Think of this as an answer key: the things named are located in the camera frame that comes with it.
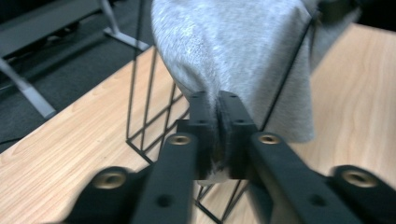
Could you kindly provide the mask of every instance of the dark carpet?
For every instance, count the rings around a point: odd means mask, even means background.
[[[140,39],[153,44],[150,1],[144,3]],[[139,1],[116,2],[113,7],[120,29],[136,37]],[[39,49],[9,59],[59,112],[130,62],[135,49],[104,35],[107,21],[97,13],[79,22],[75,32],[50,37]],[[0,74],[0,153],[46,122],[33,106]]]

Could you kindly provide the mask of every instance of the gray cloth bag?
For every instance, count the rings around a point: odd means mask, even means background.
[[[293,63],[265,131],[306,142],[314,137],[310,75],[359,15],[355,10],[337,23],[312,23],[317,5],[318,0],[154,0],[152,29],[178,87],[187,98],[206,91],[213,118],[219,91],[230,91],[260,128]]]

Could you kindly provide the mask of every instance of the wooden tabletop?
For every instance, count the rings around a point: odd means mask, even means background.
[[[140,56],[141,73],[149,70],[150,57],[150,50]],[[0,223],[61,221],[102,168],[137,171],[147,165],[125,144],[131,65],[0,155]],[[163,65],[158,71],[169,82]],[[136,83],[137,94],[145,84]],[[396,34],[352,25],[316,70],[312,89],[317,137],[293,145],[297,153],[323,174],[334,165],[354,164],[395,188]],[[144,107],[141,94],[134,101],[137,114]],[[205,201],[216,214],[232,184],[216,188]],[[194,222],[211,223],[199,211]],[[227,223],[257,223],[247,197]]]

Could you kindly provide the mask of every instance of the screw hole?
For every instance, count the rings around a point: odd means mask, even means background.
[[[278,144],[280,142],[279,138],[277,138],[274,135],[269,135],[269,134],[265,134],[259,137],[259,141],[261,141],[264,144]]]
[[[318,207],[324,207],[327,205],[326,201],[320,197],[320,195],[314,194],[311,197],[309,197],[309,202],[313,204],[314,206]]]
[[[172,198],[172,196],[170,196],[170,195],[163,194],[163,195],[160,195],[160,196],[157,198],[157,204],[158,204],[160,207],[169,207],[169,206],[172,205],[172,203],[173,203],[173,198]]]
[[[169,143],[172,145],[187,145],[190,142],[190,138],[188,136],[183,135],[175,135],[169,139]]]
[[[359,188],[372,188],[377,185],[376,180],[364,172],[348,170],[342,176],[346,182]]]
[[[116,189],[125,182],[126,176],[120,172],[109,172],[97,176],[93,185],[98,189]]]

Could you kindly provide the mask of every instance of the black plastic part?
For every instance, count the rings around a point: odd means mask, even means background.
[[[173,144],[171,139],[176,136],[190,140],[185,145]],[[130,223],[185,224],[191,221],[197,146],[195,136],[188,133],[172,134],[166,139]]]
[[[280,142],[264,144],[264,134]],[[271,223],[361,223],[280,136],[255,133],[251,145],[250,160],[274,202]]]
[[[206,93],[196,92],[189,98],[190,119],[178,121],[177,132],[186,132],[198,138],[198,179],[205,179],[211,170],[211,158],[216,148],[215,121],[209,116]]]
[[[358,187],[351,184],[344,178],[344,174],[351,171],[370,176],[375,185]],[[396,191],[370,172],[351,165],[338,166],[333,170],[331,185],[365,223],[396,223]]]
[[[250,181],[247,185],[247,193],[260,223],[270,223],[274,205],[265,186],[260,182]]]
[[[322,0],[318,4],[318,9],[322,13],[320,20],[327,24],[339,22],[357,7],[357,2],[353,0]]]
[[[258,131],[240,98],[227,91],[219,93],[219,140],[224,147],[224,166],[232,179],[245,179],[250,136]]]
[[[128,173],[121,167],[109,167],[98,173],[79,194],[73,210],[62,223],[127,223],[137,207],[150,168]],[[124,183],[114,189],[99,189],[94,181],[104,174],[121,174]]]

